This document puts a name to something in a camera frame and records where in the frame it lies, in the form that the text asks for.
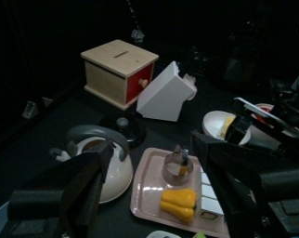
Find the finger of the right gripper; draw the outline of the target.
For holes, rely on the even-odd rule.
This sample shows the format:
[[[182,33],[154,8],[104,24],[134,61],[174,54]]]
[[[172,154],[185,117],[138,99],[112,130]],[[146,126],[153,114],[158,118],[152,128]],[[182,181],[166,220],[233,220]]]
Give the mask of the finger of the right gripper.
[[[246,131],[250,127],[250,122],[245,117],[237,116],[232,124],[228,125],[224,139],[233,144],[238,144],[246,135]]]
[[[257,127],[274,139],[285,137],[299,140],[299,128],[290,126],[270,112],[264,111],[242,98],[233,98],[232,113],[241,119],[246,119],[252,126]]]

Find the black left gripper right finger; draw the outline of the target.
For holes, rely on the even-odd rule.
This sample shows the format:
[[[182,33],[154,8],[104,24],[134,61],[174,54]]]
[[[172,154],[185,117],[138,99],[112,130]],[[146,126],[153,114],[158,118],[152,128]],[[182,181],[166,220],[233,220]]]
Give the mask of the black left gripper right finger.
[[[299,238],[299,165],[190,133],[230,238]]]

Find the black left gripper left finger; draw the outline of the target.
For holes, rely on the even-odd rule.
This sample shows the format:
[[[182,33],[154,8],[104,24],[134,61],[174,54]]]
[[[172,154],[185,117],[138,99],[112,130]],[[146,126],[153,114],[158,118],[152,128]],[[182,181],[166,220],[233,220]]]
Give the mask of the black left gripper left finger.
[[[113,154],[105,140],[18,188],[0,238],[89,238]]]

